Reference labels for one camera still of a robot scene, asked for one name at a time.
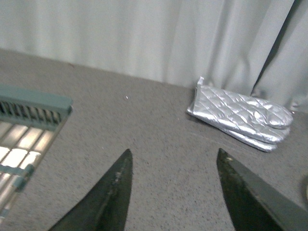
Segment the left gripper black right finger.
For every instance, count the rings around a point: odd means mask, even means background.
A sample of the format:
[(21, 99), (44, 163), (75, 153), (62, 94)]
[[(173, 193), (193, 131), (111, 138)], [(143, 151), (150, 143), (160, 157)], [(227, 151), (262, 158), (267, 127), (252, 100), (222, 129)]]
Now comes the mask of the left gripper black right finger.
[(217, 168), (237, 231), (306, 231), (308, 213), (219, 148)]

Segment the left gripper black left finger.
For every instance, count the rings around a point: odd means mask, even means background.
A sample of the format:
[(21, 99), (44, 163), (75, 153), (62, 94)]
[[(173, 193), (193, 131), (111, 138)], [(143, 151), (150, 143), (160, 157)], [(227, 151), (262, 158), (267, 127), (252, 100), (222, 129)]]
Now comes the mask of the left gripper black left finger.
[(133, 157), (126, 149), (51, 231), (123, 231), (131, 196)]

